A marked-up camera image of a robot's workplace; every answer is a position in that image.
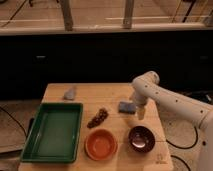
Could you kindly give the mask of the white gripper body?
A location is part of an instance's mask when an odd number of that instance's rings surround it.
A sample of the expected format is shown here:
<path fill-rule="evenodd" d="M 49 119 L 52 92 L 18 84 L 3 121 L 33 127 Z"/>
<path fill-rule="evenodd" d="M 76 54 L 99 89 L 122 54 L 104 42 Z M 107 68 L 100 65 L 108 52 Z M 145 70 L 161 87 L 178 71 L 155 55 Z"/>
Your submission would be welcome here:
<path fill-rule="evenodd" d="M 141 95 L 139 92 L 134 91 L 130 96 L 130 99 L 137 107 L 143 107 L 147 104 L 147 98 Z"/>

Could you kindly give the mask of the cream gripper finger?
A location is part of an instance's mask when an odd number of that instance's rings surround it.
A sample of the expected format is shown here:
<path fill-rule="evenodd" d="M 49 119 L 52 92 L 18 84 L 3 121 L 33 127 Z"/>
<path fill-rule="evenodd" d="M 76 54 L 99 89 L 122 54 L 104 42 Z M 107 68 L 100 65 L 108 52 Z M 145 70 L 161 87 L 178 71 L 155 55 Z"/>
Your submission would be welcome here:
<path fill-rule="evenodd" d="M 146 112 L 145 107 L 138 107 L 137 108 L 137 117 L 138 117 L 139 120 L 143 120 L 144 119 L 145 112 Z"/>

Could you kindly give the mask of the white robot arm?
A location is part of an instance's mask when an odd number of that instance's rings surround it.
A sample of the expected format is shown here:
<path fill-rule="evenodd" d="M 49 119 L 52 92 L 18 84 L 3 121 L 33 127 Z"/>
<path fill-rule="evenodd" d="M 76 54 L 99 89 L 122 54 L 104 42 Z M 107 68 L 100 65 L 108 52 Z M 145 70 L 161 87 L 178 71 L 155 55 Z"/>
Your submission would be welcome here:
<path fill-rule="evenodd" d="M 159 75 L 148 71 L 133 79 L 133 103 L 143 108 L 148 98 L 191 122 L 205 135 L 206 145 L 200 149 L 197 171 L 213 171 L 213 105 L 175 93 L 159 86 Z"/>

